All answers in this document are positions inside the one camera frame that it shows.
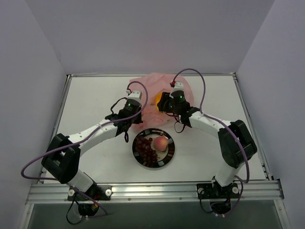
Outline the fake peach pink yellow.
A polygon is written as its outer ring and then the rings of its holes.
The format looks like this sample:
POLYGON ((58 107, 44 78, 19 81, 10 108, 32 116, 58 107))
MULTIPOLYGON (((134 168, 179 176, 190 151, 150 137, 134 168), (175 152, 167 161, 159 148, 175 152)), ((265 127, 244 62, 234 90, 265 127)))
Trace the fake peach pink yellow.
POLYGON ((154 148, 158 151, 164 152, 169 144, 169 140, 164 136, 156 137, 153 140, 154 148))

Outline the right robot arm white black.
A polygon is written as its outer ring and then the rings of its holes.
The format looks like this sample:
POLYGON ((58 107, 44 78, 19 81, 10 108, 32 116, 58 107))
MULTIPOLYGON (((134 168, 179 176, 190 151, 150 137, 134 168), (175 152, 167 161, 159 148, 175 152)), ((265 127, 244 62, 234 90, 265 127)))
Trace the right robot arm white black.
POLYGON ((257 146, 243 121, 225 121, 203 113, 186 101, 181 89, 162 92, 155 102, 159 112, 172 114, 184 126, 202 130, 219 140, 224 162, 213 178, 214 195, 222 197, 229 191, 229 185, 240 178, 238 174, 242 166, 246 169, 246 179, 240 180, 249 182, 249 160, 257 153, 257 146))

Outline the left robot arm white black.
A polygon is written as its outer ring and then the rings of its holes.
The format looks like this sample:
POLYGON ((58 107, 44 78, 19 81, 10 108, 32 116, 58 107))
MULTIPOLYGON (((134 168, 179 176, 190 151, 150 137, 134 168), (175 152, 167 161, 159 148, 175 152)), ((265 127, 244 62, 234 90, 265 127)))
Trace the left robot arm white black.
POLYGON ((49 145, 50 154, 43 157, 41 165, 60 183, 77 188, 85 200, 93 199, 97 185, 79 169, 80 157, 101 142, 122 133, 128 142, 128 129, 132 124, 142 122, 141 107, 139 98, 128 98, 118 114, 106 116, 95 126, 74 135, 57 134, 49 145))

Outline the orange fake fruit slice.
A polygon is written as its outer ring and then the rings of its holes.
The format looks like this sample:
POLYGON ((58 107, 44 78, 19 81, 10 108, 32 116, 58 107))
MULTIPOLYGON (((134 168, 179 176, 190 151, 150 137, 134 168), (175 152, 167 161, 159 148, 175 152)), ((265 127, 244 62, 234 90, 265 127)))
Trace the orange fake fruit slice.
POLYGON ((161 98, 162 98, 162 93, 158 93, 158 94, 156 95, 156 98, 155 98, 156 110, 157 110, 159 113, 162 113, 162 111, 160 110, 160 108, 159 108, 159 106, 158 106, 158 104, 159 104, 161 98))

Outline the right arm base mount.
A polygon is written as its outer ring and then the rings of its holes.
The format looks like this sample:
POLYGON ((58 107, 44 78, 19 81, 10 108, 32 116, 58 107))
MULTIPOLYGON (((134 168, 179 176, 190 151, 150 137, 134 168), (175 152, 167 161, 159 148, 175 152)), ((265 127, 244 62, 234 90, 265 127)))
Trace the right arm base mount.
POLYGON ((238 185, 231 183, 222 187, 217 182, 196 184, 197 196, 201 199, 227 199, 238 198, 240 195, 238 185))

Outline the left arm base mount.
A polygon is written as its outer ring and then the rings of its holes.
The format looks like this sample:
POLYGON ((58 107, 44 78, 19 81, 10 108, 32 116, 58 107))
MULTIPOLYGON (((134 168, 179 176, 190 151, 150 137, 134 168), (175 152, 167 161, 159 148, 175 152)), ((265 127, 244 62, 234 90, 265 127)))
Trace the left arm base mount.
MULTIPOLYGON (((85 194, 96 201, 109 201, 111 200, 112 195, 112 186, 111 185, 99 185, 93 184, 85 194)), ((89 201, 84 195, 77 193, 73 187, 69 187, 68 197, 69 201, 73 200, 73 197, 76 195, 76 201, 89 201)))

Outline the red fake grape bunch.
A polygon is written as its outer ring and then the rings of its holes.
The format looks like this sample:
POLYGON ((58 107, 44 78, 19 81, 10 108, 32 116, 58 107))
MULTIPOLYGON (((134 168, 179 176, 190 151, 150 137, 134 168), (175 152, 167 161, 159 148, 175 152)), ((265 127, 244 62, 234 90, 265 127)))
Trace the red fake grape bunch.
POLYGON ((153 162, 158 161, 158 155, 153 147, 153 139, 140 136, 135 139, 135 149, 146 166, 151 167, 153 162))

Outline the pink plastic bag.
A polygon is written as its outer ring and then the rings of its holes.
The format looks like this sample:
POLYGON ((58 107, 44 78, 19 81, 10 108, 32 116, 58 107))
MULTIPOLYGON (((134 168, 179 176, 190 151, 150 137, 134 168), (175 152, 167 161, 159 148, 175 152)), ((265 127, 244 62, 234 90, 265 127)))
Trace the pink plastic bag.
POLYGON ((148 99, 146 99, 146 93, 141 85, 133 83, 130 86, 132 91, 142 91, 142 104, 144 104, 145 101, 148 101, 146 107, 142 111, 142 123, 132 125, 132 130, 134 132, 139 132, 147 128, 161 128, 166 124, 170 124, 175 121, 173 117, 159 112, 156 105, 157 99, 161 98, 163 92, 169 93, 172 91, 170 82, 173 80, 173 78, 173 74, 151 73, 147 76, 133 78, 130 80, 130 82, 141 82, 146 87, 148 92, 148 99))

